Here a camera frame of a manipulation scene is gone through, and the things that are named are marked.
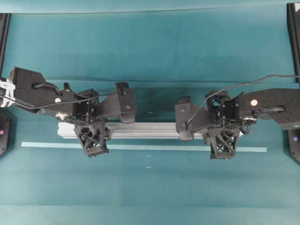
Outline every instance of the wire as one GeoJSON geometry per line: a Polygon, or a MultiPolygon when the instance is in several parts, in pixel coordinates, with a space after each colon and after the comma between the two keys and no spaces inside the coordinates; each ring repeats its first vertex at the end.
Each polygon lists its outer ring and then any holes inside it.
{"type": "Polygon", "coordinates": [[[222,88],[222,89],[218,90],[217,92],[214,92],[214,93],[208,95],[205,99],[203,99],[203,101],[197,106],[197,108],[196,108],[195,112],[193,113],[193,115],[187,120],[186,125],[188,125],[190,123],[190,121],[192,121],[192,119],[196,116],[197,112],[200,109],[200,106],[202,106],[204,102],[206,102],[211,97],[217,95],[218,93],[220,93],[222,91],[225,91],[225,90],[229,90],[229,89],[233,89],[233,88],[237,88],[237,87],[242,87],[242,86],[248,86],[248,85],[251,85],[251,84],[254,84],[254,83],[258,83],[262,80],[265,80],[265,79],[268,79],[268,78],[271,78],[271,77],[280,77],[280,78],[298,77],[298,78],[300,78],[300,76],[295,76],[295,75],[268,75],[268,76],[264,76],[260,79],[251,81],[251,82],[238,83],[238,84],[235,84],[235,85],[232,85],[232,86],[229,86],[229,87],[222,88]]]}
{"type": "Polygon", "coordinates": [[[82,100],[75,100],[75,101],[67,101],[67,102],[55,102],[55,103],[50,103],[50,104],[46,104],[46,105],[40,105],[40,106],[28,106],[28,105],[25,105],[23,103],[20,103],[19,99],[15,99],[15,100],[12,100],[11,98],[9,97],[6,97],[4,95],[0,95],[1,98],[6,98],[10,101],[12,101],[14,104],[16,105],[19,105],[25,109],[40,109],[40,108],[44,108],[44,107],[48,107],[48,106],[53,106],[53,105],[61,105],[61,104],[71,104],[71,103],[80,103],[80,102],[86,102],[86,101],[90,101],[94,98],[99,98],[99,97],[102,97],[102,96],[108,96],[108,95],[112,95],[112,94],[115,94],[117,93],[116,91],[115,92],[112,92],[112,93],[107,93],[107,94],[101,94],[101,95],[96,95],[94,97],[90,97],[90,98],[85,98],[85,99],[82,99],[82,100]]]}

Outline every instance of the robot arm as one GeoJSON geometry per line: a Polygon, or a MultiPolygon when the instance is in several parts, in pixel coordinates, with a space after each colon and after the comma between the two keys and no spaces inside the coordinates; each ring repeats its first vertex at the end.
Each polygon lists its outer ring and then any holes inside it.
{"type": "Polygon", "coordinates": [[[202,132],[204,143],[210,145],[211,159],[235,156],[241,134],[248,134],[258,119],[275,120],[283,130],[300,127],[300,90],[268,89],[241,93],[230,98],[222,91],[207,100],[207,109],[196,111],[191,97],[181,97],[175,106],[176,130],[182,141],[193,140],[202,132]]]}
{"type": "Polygon", "coordinates": [[[105,127],[108,118],[123,123],[135,121],[135,98],[127,83],[116,83],[116,91],[99,102],[93,89],[75,93],[68,83],[64,90],[46,82],[40,73],[14,68],[9,79],[1,78],[1,107],[15,105],[31,113],[48,115],[75,125],[75,133],[89,157],[108,153],[106,140],[110,131],[105,127]]]}

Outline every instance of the silver metal rail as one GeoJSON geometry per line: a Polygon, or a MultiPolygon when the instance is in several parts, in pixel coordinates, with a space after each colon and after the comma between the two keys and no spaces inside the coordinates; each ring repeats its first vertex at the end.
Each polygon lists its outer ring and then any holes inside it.
{"type": "MultiPolygon", "coordinates": [[[[130,123],[108,122],[105,124],[115,139],[179,139],[175,123],[149,122],[130,123]]],[[[63,138],[76,138],[74,125],[60,122],[57,134],[63,138]]],[[[195,139],[202,139],[201,133],[195,133],[195,139]]]]}

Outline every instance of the white tape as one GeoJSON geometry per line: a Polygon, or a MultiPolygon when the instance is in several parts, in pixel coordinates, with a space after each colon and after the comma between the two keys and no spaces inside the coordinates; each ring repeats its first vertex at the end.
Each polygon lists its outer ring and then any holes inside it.
{"type": "MultiPolygon", "coordinates": [[[[10,98],[11,100],[15,100],[14,98],[14,93],[15,93],[15,85],[13,82],[9,79],[5,79],[6,81],[0,80],[0,88],[5,89],[5,97],[10,98]]],[[[4,107],[10,107],[14,102],[7,99],[3,98],[2,105],[0,105],[1,108],[4,107]]]]}

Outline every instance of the teal backdrop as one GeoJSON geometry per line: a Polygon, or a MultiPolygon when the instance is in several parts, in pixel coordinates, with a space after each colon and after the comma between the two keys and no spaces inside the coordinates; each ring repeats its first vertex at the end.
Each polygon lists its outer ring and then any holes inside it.
{"type": "MultiPolygon", "coordinates": [[[[154,3],[78,0],[67,8],[68,2],[3,3],[3,10],[22,13],[11,15],[3,77],[21,67],[61,89],[69,82],[75,91],[99,93],[125,81],[135,91],[137,121],[174,121],[180,96],[198,103],[224,86],[294,74],[285,1],[162,1],[160,9],[168,11],[154,12],[154,3]],[[70,10],[76,14],[54,14],[70,10]]],[[[272,79],[230,94],[274,87],[299,88],[292,78],[272,79]]],[[[7,112],[13,123],[9,150],[0,158],[0,224],[300,222],[300,165],[274,121],[259,121],[240,139],[239,146],[266,147],[267,153],[214,161],[203,151],[128,149],[91,159],[81,149],[21,147],[77,140],[59,137],[54,118],[14,107],[7,112]]],[[[109,143],[203,146],[202,140],[109,143]]]]}

